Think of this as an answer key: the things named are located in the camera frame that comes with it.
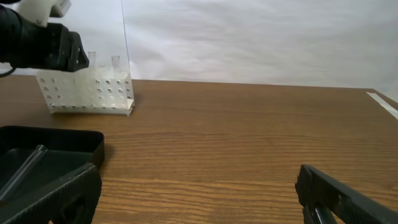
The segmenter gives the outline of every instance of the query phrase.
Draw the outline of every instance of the perforated rack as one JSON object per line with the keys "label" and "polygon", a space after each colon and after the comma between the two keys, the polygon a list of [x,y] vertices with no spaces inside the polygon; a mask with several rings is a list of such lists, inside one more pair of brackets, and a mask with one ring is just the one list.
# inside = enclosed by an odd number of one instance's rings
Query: perforated rack
{"label": "perforated rack", "polygon": [[129,115],[134,95],[129,72],[120,70],[119,56],[112,67],[90,67],[75,73],[40,71],[36,79],[51,113],[108,113]]}

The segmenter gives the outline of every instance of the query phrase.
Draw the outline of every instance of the brown tabletop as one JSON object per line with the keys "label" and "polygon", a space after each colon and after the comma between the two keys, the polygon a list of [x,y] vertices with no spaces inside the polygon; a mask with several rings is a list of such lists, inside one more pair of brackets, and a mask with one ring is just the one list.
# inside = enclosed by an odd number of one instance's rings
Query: brown tabletop
{"label": "brown tabletop", "polygon": [[34,77],[0,79],[0,126],[104,133],[93,223],[303,223],[301,164],[398,210],[398,120],[366,94],[374,90],[133,86],[130,116],[50,115]]}

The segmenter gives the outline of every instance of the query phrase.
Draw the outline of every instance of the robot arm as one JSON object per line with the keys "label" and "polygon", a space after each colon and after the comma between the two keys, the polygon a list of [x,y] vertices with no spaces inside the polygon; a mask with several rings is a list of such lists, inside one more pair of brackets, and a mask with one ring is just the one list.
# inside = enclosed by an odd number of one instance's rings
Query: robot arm
{"label": "robot arm", "polygon": [[[18,1],[0,0],[0,2]],[[15,68],[75,72],[88,67],[89,61],[79,34],[70,32],[62,24],[48,23],[44,27],[46,24],[47,20],[34,23],[16,11],[0,5],[0,62],[9,62],[13,68],[0,77],[11,74]]]}

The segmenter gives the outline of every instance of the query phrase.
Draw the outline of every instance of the wooden table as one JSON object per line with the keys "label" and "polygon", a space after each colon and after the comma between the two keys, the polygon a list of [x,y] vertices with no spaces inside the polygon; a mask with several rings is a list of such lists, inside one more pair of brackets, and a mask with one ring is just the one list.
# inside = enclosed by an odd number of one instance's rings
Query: wooden table
{"label": "wooden table", "polygon": [[93,223],[303,223],[301,164],[398,210],[398,120],[374,90],[133,84],[131,116],[51,116],[34,77],[0,80],[1,126],[104,133]]}

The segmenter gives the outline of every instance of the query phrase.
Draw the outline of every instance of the black cable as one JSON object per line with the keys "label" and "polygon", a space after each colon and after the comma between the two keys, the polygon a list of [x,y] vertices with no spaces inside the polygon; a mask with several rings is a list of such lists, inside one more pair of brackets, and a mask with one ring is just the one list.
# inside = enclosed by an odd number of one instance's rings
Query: black cable
{"label": "black cable", "polygon": [[15,69],[17,69],[17,68],[12,68],[8,72],[0,74],[0,78],[4,78],[4,77],[7,77],[7,76],[11,75],[13,72],[15,72]]}

